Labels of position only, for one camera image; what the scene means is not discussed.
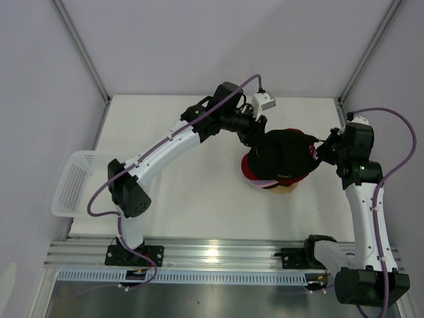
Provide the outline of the lavender baseball cap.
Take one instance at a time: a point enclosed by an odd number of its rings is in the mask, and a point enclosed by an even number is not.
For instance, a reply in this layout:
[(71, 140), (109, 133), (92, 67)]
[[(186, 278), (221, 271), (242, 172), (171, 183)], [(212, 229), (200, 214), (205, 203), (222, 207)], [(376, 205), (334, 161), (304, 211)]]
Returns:
[(252, 179), (247, 179), (247, 180), (252, 186), (259, 187), (259, 188), (267, 188), (267, 187), (272, 187), (279, 184), (279, 182), (276, 180), (252, 180)]

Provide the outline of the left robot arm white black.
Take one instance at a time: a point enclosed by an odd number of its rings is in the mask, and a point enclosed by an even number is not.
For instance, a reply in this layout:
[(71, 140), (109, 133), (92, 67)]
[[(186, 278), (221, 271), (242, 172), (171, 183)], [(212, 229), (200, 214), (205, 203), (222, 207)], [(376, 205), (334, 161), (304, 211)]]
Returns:
[(121, 214), (118, 233), (122, 260), (131, 266), (142, 260), (141, 215), (152, 203), (146, 188), (156, 175), (221, 130), (237, 133), (243, 145), (252, 145), (264, 134), (267, 119), (263, 112), (275, 104), (272, 94), (262, 88), (248, 100), (241, 87), (225, 81), (213, 95), (188, 107), (170, 132), (150, 149), (126, 162), (114, 159), (109, 163), (108, 188)]

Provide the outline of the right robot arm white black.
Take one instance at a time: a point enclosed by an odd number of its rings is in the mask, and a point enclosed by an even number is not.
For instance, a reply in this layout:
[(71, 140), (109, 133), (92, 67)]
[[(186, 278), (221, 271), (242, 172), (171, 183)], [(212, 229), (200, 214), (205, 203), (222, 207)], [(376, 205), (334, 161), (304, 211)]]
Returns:
[(410, 288), (409, 276), (398, 270), (385, 228), (379, 163), (369, 159), (374, 130), (364, 123), (331, 129), (318, 148), (321, 161), (337, 167), (348, 199), (354, 229), (354, 256), (342, 251), (333, 237), (310, 235), (304, 243), (303, 262), (322, 264), (333, 275), (339, 303), (390, 307)]

